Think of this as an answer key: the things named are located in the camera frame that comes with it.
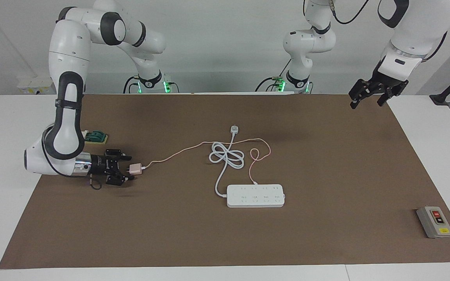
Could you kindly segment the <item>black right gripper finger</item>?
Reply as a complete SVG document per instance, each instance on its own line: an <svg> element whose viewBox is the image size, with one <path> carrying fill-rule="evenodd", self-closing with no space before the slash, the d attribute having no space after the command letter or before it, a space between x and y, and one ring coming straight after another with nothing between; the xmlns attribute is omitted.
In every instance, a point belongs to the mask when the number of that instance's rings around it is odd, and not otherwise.
<svg viewBox="0 0 450 281"><path fill-rule="evenodd" d="M134 180L135 176L124 174L111 174L106 177L107 185L122 186L126 181Z"/></svg>
<svg viewBox="0 0 450 281"><path fill-rule="evenodd" d="M105 157L112 161L130 161L132 157L130 155L126 155L120 149L106 149Z"/></svg>

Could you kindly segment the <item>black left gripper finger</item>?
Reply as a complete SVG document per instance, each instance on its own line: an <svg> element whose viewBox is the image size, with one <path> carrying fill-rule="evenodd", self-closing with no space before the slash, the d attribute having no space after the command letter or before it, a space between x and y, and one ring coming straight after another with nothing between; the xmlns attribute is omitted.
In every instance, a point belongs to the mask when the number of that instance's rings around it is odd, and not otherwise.
<svg viewBox="0 0 450 281"><path fill-rule="evenodd" d="M382 95L377 100L378 106L382 107L390 98L394 96L400 96L405 87L409 84L408 81L400 82L398 85L393 87L383 85L381 87Z"/></svg>
<svg viewBox="0 0 450 281"><path fill-rule="evenodd" d="M373 89L376 87L376 83L369 80L359 79L349 91L351 98L350 107L356 109L360 101L373 95Z"/></svg>

